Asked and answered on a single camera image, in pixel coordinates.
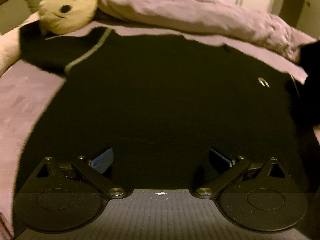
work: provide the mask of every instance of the ridged gray surface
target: ridged gray surface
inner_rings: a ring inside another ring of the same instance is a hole
[[[307,240],[291,229],[259,234],[226,220],[214,202],[193,197],[188,190],[135,189],[124,199],[111,200],[89,225],[62,234],[25,230],[17,240]]]

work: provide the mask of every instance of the black t-shirt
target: black t-shirt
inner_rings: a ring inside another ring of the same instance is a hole
[[[46,40],[31,23],[20,29],[22,58],[63,72],[105,32]],[[291,76],[237,49],[182,35],[111,31],[71,68],[34,127],[15,194],[44,157],[70,161],[107,145],[115,154],[109,177],[127,190],[200,186],[218,175],[208,161],[214,147],[254,162],[278,157],[308,191],[319,180],[309,167],[319,163],[320,148],[312,127],[296,119],[297,109]]]

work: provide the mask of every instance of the metal rivet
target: metal rivet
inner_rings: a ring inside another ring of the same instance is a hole
[[[109,194],[113,195],[113,196],[120,196],[123,193],[124,193],[124,190],[122,188],[119,188],[119,187],[114,187],[114,188],[109,190]]]
[[[201,196],[209,196],[211,195],[213,192],[212,192],[212,189],[208,188],[208,187],[201,187],[197,190],[198,194],[201,195]]]

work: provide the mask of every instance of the plush toy face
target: plush toy face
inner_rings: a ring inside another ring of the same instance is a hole
[[[41,0],[40,25],[55,34],[76,31],[92,20],[97,4],[98,0]]]

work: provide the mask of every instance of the crosshair symbol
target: crosshair symbol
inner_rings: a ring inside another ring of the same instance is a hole
[[[159,191],[156,194],[158,194],[159,196],[163,196],[164,194],[167,194],[167,193],[164,193],[163,191]]]

